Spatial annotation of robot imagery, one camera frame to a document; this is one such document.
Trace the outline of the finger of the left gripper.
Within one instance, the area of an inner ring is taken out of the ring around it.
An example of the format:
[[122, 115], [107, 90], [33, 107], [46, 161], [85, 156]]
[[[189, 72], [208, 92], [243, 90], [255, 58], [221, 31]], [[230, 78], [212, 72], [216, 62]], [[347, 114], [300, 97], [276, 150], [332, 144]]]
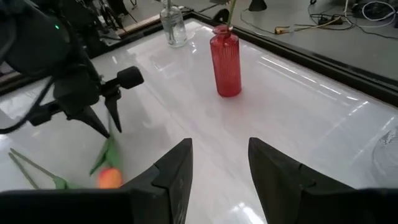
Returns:
[[121, 133], [122, 127], [119, 118], [118, 112], [118, 100], [121, 99], [120, 91], [112, 91], [104, 95], [105, 97], [105, 106], [107, 107], [109, 114], [111, 115], [117, 130]]
[[90, 106], [86, 106], [74, 113], [67, 114], [67, 120], [81, 121], [82, 123], [89, 125], [105, 138], [110, 137], [108, 130]]

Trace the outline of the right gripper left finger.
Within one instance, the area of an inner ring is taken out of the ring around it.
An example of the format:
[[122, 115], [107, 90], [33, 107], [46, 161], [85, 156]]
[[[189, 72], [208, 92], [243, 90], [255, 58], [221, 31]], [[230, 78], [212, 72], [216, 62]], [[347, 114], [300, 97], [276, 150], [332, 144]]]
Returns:
[[1, 192], [0, 224], [184, 224], [192, 179], [185, 138], [118, 189]]

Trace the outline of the orange tulip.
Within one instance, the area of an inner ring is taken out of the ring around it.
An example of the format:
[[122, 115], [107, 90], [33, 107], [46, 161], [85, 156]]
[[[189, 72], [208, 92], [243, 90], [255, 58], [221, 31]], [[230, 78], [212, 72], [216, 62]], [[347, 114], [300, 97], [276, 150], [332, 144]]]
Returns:
[[111, 117], [108, 117], [109, 138], [100, 149], [89, 175], [98, 173], [96, 183], [100, 189], [117, 189], [123, 184], [122, 160], [115, 137]]

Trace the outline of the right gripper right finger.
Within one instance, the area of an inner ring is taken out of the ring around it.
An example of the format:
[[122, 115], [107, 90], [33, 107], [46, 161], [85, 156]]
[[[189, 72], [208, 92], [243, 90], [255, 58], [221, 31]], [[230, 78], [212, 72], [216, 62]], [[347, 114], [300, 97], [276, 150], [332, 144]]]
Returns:
[[398, 189], [354, 189], [255, 137], [248, 158], [268, 224], [398, 224]]

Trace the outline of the pink tulip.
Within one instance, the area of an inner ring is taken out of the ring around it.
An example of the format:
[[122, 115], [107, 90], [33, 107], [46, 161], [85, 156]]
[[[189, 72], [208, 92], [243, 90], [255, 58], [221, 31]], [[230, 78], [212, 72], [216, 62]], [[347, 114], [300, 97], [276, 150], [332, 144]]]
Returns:
[[22, 172], [22, 175], [27, 179], [30, 185], [36, 190], [39, 189], [39, 186], [35, 183], [33, 178], [28, 174], [28, 172], [24, 169], [23, 165], [17, 160], [17, 158], [11, 152], [9, 152], [8, 155], [18, 167], [18, 169]]
[[56, 189], [67, 190], [67, 189], [82, 189], [83, 188], [82, 186], [80, 186], [78, 184], [74, 184], [73, 182], [69, 182], [69, 181], [65, 180], [64, 178], [51, 173], [47, 169], [45, 169], [42, 166], [36, 164], [34, 161], [30, 160], [28, 157], [26, 157], [25, 155], [21, 154], [20, 152], [17, 152], [13, 148], [10, 148], [10, 152], [15, 157], [18, 157], [18, 158], [22, 159], [24, 162], [28, 163], [32, 167], [36, 168], [37, 170], [41, 171], [45, 175], [49, 176], [51, 178], [52, 182], [54, 183]]

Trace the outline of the black stand foot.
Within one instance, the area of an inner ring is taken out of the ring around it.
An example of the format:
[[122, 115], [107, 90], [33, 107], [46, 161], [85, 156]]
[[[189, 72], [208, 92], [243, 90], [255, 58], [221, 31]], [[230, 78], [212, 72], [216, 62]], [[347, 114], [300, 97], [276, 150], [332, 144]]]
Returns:
[[267, 9], [267, 4], [265, 0], [251, 0], [251, 3], [248, 7], [248, 11], [251, 12], [260, 12], [265, 11]]

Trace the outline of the pale peach tulip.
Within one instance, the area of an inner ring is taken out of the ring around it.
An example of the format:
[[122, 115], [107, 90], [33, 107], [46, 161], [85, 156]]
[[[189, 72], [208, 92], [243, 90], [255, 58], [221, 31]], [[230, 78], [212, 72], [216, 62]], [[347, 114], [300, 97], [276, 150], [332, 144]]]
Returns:
[[231, 27], [231, 20], [236, 6], [237, 0], [211, 0], [212, 3], [217, 5], [229, 5], [229, 9], [221, 9], [214, 16], [213, 20], [215, 22], [223, 22], [226, 24], [227, 28]]

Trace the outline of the power strip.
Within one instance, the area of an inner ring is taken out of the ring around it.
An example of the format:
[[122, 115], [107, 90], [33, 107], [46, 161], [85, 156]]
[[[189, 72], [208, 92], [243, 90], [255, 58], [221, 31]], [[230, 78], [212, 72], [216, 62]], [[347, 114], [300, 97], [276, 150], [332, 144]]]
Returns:
[[342, 25], [342, 24], [343, 24], [343, 21], [342, 21], [342, 19], [341, 19], [340, 16], [330, 16], [330, 17], [329, 17], [329, 16], [321, 15], [321, 16], [318, 18], [317, 24], [318, 24], [319, 26], [322, 26], [322, 25], [326, 25], [326, 26], [328, 26], [328, 25], [331, 25], [331, 26], [338, 26], [338, 25]]

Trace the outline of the clear ribbed glass bottle vase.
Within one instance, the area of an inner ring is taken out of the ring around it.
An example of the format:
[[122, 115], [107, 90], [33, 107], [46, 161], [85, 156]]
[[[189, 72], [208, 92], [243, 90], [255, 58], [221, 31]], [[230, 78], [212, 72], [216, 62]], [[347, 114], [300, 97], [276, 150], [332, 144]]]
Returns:
[[187, 41], [187, 33], [181, 10], [176, 6], [164, 4], [159, 16], [167, 43], [171, 47], [183, 46]]

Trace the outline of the red ribbed glass vase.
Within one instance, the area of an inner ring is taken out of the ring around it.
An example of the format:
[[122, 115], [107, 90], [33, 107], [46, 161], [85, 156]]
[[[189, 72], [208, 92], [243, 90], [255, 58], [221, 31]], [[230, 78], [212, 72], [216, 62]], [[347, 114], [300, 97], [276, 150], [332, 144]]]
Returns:
[[223, 97], [236, 96], [242, 89], [239, 37], [227, 25], [216, 26], [213, 33], [210, 50], [217, 92]]

